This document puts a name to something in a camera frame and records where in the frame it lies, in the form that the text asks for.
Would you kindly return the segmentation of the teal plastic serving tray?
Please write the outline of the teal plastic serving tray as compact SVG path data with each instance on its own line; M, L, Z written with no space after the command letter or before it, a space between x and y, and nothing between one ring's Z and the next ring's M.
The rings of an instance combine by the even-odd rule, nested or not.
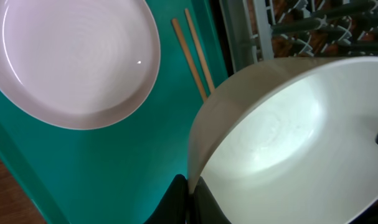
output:
M146 101L110 126L76 130L40 121L0 92L0 158L51 223L143 223L177 174L203 100L172 26L196 53L188 8L215 85L227 71L210 3L146 1L161 44L157 80Z

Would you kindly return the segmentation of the wooden chopstick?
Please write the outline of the wooden chopstick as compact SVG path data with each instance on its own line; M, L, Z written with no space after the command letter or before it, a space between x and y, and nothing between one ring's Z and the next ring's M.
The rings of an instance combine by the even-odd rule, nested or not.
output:
M192 73L193 79L194 79L194 81L197 85L197 89L199 90L201 98L202 98L203 101L206 101L207 94L206 94L205 88L202 84L201 78L199 76L199 72L197 71L197 68L196 68L194 60L192 58L191 52L190 52L189 47L188 47L186 40L184 38L183 32L181 30L181 26L179 25L179 21L176 18L172 19L172 26L174 28L176 35L177 35L177 39L178 39L180 46L183 50L184 56L186 58L189 69Z
M188 8L186 8L184 10L184 13L186 15L187 23L188 23L190 31L191 31L191 35L192 35L192 38L193 38L193 41L194 41L194 45L196 47L196 52L197 52L197 55L199 57L199 61L201 63L201 67L202 67L204 76L206 78L206 82L207 82L209 91L210 91L210 93L213 93L215 91L214 82L212 80L210 70L209 70L209 67L208 67L208 64L207 64L207 60L205 58L201 43L199 41L199 37L197 35L195 25L193 23L193 20L192 20L192 17L191 17L191 14L190 14Z

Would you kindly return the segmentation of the large white bowl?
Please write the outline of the large white bowl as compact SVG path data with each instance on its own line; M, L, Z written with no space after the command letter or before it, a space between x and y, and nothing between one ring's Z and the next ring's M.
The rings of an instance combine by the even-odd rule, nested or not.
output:
M187 176L231 223L349 223L378 199L378 57L247 66L192 124Z

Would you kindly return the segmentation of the grey plastic dishwasher rack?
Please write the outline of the grey plastic dishwasher rack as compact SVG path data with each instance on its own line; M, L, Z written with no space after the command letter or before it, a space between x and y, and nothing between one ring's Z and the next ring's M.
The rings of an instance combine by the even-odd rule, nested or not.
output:
M378 56L378 0L221 1L232 69L282 57Z

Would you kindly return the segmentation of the large white plate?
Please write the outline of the large white plate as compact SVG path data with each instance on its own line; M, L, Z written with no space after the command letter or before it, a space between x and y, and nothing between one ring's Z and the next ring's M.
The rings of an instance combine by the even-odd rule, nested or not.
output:
M144 0L0 0L0 92L47 124L89 130L127 118L160 62Z

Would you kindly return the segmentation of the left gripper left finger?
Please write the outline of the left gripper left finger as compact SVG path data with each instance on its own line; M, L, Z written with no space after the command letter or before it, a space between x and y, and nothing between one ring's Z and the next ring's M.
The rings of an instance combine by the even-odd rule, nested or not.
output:
M182 174L178 174L144 224L185 224L187 199L187 180Z

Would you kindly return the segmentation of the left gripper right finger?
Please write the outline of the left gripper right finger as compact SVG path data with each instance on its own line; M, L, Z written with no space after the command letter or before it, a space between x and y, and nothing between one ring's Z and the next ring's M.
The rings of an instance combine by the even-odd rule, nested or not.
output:
M231 224L202 177L199 178L191 195L191 223Z

